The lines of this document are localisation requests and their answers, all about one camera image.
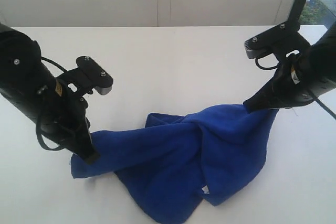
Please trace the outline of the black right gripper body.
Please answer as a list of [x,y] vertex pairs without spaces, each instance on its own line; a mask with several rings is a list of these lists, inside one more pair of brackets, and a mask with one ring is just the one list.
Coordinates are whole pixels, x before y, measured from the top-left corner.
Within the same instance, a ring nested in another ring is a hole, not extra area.
[[309,59],[288,58],[272,78],[272,107],[306,106],[322,95],[322,73]]

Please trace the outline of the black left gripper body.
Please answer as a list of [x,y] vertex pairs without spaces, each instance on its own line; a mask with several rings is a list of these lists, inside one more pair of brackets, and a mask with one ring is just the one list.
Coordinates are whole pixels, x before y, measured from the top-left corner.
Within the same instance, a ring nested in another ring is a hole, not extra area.
[[51,73],[40,73],[36,81],[35,100],[40,105],[35,123],[38,143],[47,151],[71,151],[71,140],[86,119],[88,104],[83,96],[72,96],[77,90],[74,84],[66,86]]

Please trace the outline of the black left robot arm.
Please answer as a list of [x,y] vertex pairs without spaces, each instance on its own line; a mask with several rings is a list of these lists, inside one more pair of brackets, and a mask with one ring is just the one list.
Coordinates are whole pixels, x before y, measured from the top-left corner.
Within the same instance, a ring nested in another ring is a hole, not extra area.
[[86,100],[51,74],[36,41],[6,25],[1,25],[1,95],[35,124],[43,149],[67,149],[88,165],[99,158]]

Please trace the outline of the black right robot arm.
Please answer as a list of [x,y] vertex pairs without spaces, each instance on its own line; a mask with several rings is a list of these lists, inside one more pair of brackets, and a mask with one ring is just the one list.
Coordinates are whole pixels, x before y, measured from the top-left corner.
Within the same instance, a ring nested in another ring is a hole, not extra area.
[[313,45],[299,34],[300,24],[288,20],[245,41],[245,51],[258,68],[274,55],[274,76],[243,105],[248,112],[306,106],[335,89],[335,25]]

